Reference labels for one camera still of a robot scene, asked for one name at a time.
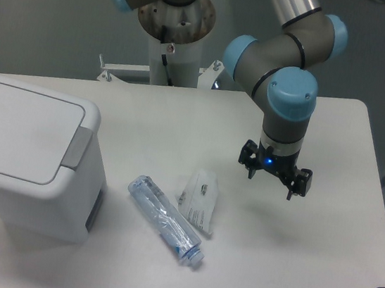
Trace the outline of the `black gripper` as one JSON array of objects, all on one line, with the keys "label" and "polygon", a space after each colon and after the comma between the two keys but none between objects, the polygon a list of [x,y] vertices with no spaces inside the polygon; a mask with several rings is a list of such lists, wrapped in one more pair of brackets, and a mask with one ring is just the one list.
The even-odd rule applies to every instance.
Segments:
[{"label": "black gripper", "polygon": [[238,162],[245,166],[248,171],[248,178],[252,179],[257,170],[264,170],[267,173],[278,177],[286,188],[288,194],[286,199],[291,200],[295,195],[304,197],[312,184],[313,171],[296,167],[299,151],[290,156],[274,155],[263,145],[257,145],[249,139],[241,149]]}]

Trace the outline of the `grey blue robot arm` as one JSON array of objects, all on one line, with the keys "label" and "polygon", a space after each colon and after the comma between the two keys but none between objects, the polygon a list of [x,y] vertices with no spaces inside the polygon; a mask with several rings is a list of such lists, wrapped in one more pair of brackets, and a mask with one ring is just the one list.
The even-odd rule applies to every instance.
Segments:
[{"label": "grey blue robot arm", "polygon": [[[215,24],[209,0],[113,0],[121,11],[137,11],[153,42],[152,84],[197,87],[201,44]],[[318,0],[271,0],[281,33],[265,42],[241,35],[228,44],[225,71],[263,112],[259,142],[242,147],[239,162],[250,176],[264,170],[289,195],[305,196],[313,172],[296,162],[316,106],[318,85],[308,68],[339,55],[348,32],[339,17],[326,15]]]}]

